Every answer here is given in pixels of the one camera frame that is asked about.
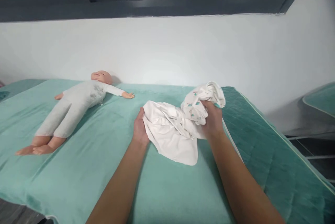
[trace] doll head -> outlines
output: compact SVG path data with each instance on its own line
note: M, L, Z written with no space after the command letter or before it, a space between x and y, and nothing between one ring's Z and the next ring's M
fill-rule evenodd
M91 80L97 80L99 82L106 83L106 84L113 83L112 76L104 70L93 72L91 74Z

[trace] white cloth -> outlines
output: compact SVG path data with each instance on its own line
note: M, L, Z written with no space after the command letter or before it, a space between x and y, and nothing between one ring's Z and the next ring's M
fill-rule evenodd
M201 100L210 100L220 108L225 105L222 89L215 82L209 82L191 91L181 108L153 101L143 106L146 132L158 153L186 165L197 163L197 139L205 138L197 123L204 125L208 116Z
M181 103L181 109L184 111L186 118L195 121L197 125L206 124L208 113L201 103L201 101L209 100L215 104L216 107L223 108L226 105L221 87L211 81L206 85L200 85L191 91L185 97L184 102Z
M35 136L67 138L87 109L101 104L107 92L121 96L124 91L97 80L85 81L64 91L62 99L46 117Z

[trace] white wall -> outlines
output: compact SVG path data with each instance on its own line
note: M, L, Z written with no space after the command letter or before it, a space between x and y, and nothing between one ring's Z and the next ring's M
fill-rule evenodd
M198 85L245 94L282 131L296 101L335 80L335 0L295 0L285 15L121 18L0 24L0 80L88 79Z

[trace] dark gray window frame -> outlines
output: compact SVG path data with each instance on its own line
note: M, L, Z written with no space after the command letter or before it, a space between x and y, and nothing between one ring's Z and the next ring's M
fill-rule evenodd
M285 13L294 0L0 0L0 22Z

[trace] teal mattress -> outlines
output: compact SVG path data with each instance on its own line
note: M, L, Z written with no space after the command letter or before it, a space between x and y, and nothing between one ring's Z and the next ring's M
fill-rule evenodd
M335 118L335 82L305 95L303 102Z
M19 94L25 90L28 90L40 83L43 83L45 80L42 79L25 79L15 83L11 83L0 88L0 102L9 99L16 94Z
M148 100L180 106L192 87L119 84L134 99L107 95L87 111L53 154L14 156L77 84L48 80L0 103L0 198L60 224L84 224L125 153L133 121ZM247 168L287 223L334 223L334 187L235 88L223 88L223 118ZM150 144L129 223L234 223L210 146L198 140L195 166Z

